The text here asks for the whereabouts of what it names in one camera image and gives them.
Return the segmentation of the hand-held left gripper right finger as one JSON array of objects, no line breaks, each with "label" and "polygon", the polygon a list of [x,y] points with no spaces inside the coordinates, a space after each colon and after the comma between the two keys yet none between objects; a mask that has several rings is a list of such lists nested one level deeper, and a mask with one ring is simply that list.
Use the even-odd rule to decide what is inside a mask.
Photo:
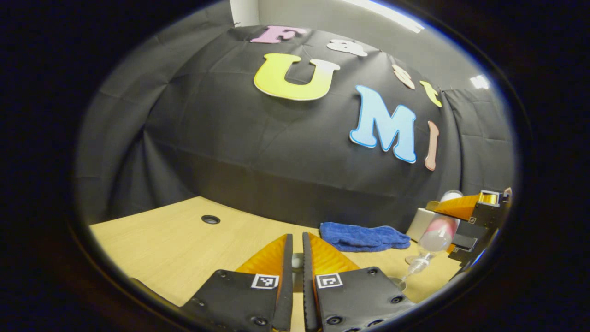
[{"label": "hand-held left gripper right finger", "polygon": [[380,268],[361,268],[308,232],[302,243],[306,331],[368,332],[415,305]]}]

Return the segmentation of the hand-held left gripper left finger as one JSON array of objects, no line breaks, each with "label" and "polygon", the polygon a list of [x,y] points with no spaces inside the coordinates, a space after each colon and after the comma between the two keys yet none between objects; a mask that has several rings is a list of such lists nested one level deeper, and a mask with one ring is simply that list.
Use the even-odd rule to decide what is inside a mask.
[{"label": "hand-held left gripper left finger", "polygon": [[293,236],[280,236],[236,270],[212,273],[181,310],[220,332],[288,332],[292,254]]}]

